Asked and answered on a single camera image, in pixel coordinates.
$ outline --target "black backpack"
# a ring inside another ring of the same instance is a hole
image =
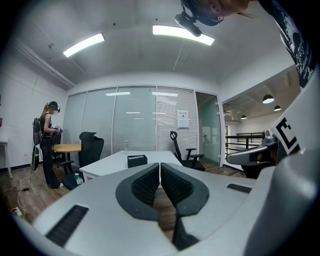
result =
[[[33,123],[33,144],[39,145],[42,141],[40,118],[35,118]]]

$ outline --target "white desk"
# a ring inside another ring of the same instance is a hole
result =
[[[84,181],[87,181],[88,178],[92,179],[128,169],[127,156],[137,155],[145,155],[148,158],[148,164],[169,163],[182,166],[171,151],[129,151],[129,154],[120,151],[97,162],[81,167],[79,170],[83,173]]]
[[[9,176],[12,179],[11,167],[8,155],[8,136],[3,131],[0,132],[0,146],[4,146],[5,166],[8,168]]]

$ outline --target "floor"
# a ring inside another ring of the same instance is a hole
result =
[[[213,164],[202,162],[205,167],[205,171],[212,174],[227,175],[233,177],[245,178],[246,176],[238,171],[227,167],[214,166]],[[63,168],[54,167],[54,172],[60,179],[64,175]],[[7,172],[0,173],[0,190],[1,192],[6,192],[8,190],[19,190],[20,180],[30,176],[31,168],[23,168],[12,171],[13,179],[9,178]],[[28,187],[30,184],[30,179],[26,179],[22,182],[22,189]],[[38,167],[34,175],[31,177],[31,188],[28,191],[21,192],[19,201],[22,207],[25,209],[24,218],[29,222],[32,221],[49,205],[54,203],[59,198],[63,197],[69,192],[65,187],[58,189],[48,188],[45,176],[43,172],[42,165]],[[3,195],[3,199],[9,210],[18,206],[18,193],[16,191],[11,191]],[[171,201],[167,197],[163,188],[158,188],[155,193],[155,200],[153,207],[159,212],[159,226],[167,236],[169,240],[173,237],[173,230],[175,227],[175,216],[176,209],[172,205]]]

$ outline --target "railing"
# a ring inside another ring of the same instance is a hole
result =
[[[245,142],[245,143],[230,143],[229,139],[237,139],[238,142]],[[260,146],[261,140],[262,140],[262,133],[261,132],[237,133],[237,136],[234,136],[234,135],[225,136],[225,140],[226,140],[226,143],[225,143],[226,152],[229,152],[230,150],[241,151],[243,149],[230,148],[228,146],[229,145],[241,145],[241,146],[245,146],[246,149],[248,149],[249,146],[253,146],[253,147]]]

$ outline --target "black tank top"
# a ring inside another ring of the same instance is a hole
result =
[[[45,133],[45,132],[44,132],[45,118],[46,118],[47,115],[50,115],[50,114],[49,114],[49,113],[46,113],[46,114],[43,116],[43,118],[41,118],[41,120],[40,120],[41,133],[43,134],[42,137],[44,137],[44,136],[51,136],[50,133]],[[52,123],[51,123],[51,118],[50,118],[49,128],[51,128],[51,127],[52,127]]]

